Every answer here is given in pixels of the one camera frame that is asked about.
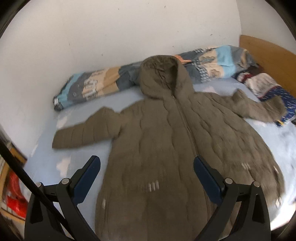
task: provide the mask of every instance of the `mattress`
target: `mattress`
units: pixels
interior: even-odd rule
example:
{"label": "mattress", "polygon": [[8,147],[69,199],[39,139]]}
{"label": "mattress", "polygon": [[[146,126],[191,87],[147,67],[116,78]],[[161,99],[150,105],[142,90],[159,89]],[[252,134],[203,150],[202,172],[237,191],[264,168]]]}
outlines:
{"label": "mattress", "polygon": [[[196,91],[214,92],[223,96],[232,95],[237,88],[243,90],[254,101],[259,101],[245,85],[232,78],[215,79],[194,85]],[[54,134],[57,129],[85,121],[103,106],[119,112],[143,98],[139,87],[133,87],[62,111],[56,118],[49,120],[24,167],[34,182],[51,185],[59,183],[65,177],[71,177],[77,169],[83,167],[92,155],[97,155],[101,160],[101,170],[84,202],[78,205],[81,214],[93,230],[96,199],[107,167],[111,141],[106,140],[79,149],[53,150],[51,146]],[[273,123],[266,124],[251,119],[246,119],[246,121],[268,145],[284,175],[285,193],[268,207],[270,220],[273,220],[281,210],[284,210],[285,206],[290,205],[296,198],[296,127],[291,123],[278,128]],[[22,183],[21,190],[29,200],[30,192]]]}

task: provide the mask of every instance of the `puffer coat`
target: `puffer coat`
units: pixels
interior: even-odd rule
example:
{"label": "puffer coat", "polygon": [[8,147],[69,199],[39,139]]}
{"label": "puffer coat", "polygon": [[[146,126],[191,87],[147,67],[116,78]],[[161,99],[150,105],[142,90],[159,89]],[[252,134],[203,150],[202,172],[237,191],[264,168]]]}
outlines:
{"label": "puffer coat", "polygon": [[120,113],[104,107],[86,122],[57,131],[52,144],[78,148],[113,139],[96,205],[102,241],[194,240],[215,210],[193,170],[197,155],[224,178],[258,181],[267,204],[280,197],[280,168],[243,119],[279,119],[286,111],[280,97],[257,103],[241,90],[224,97],[195,92],[172,56],[146,59],[139,83],[145,99]]}

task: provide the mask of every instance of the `jacket hood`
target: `jacket hood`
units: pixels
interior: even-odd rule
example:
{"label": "jacket hood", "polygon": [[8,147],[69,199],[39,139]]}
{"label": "jacket hood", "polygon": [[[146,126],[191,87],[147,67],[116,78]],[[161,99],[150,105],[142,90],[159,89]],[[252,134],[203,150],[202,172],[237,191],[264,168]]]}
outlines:
{"label": "jacket hood", "polygon": [[173,56],[157,55],[144,60],[140,66],[139,83],[143,94],[157,99],[194,92],[187,70]]}

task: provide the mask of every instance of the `headboard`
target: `headboard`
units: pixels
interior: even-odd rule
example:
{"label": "headboard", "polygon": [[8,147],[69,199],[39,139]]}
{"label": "headboard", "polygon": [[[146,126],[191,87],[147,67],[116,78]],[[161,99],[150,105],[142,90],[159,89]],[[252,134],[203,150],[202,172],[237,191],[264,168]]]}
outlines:
{"label": "headboard", "polygon": [[239,46],[247,49],[265,72],[296,97],[296,55],[268,41],[241,35]]}

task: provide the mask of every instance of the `jacket's left sleeve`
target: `jacket's left sleeve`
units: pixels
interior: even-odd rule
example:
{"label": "jacket's left sleeve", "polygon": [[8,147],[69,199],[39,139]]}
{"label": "jacket's left sleeve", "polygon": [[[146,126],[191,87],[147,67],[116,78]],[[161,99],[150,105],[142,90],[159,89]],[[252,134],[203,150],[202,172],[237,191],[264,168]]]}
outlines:
{"label": "jacket's left sleeve", "polygon": [[264,102],[255,102],[238,89],[233,96],[225,96],[226,105],[237,115],[263,122],[274,122],[285,116],[287,110],[281,97],[275,96]]}
{"label": "jacket's left sleeve", "polygon": [[103,107],[84,123],[58,130],[54,136],[52,148],[77,148],[114,138],[119,134],[123,122],[122,114]]}

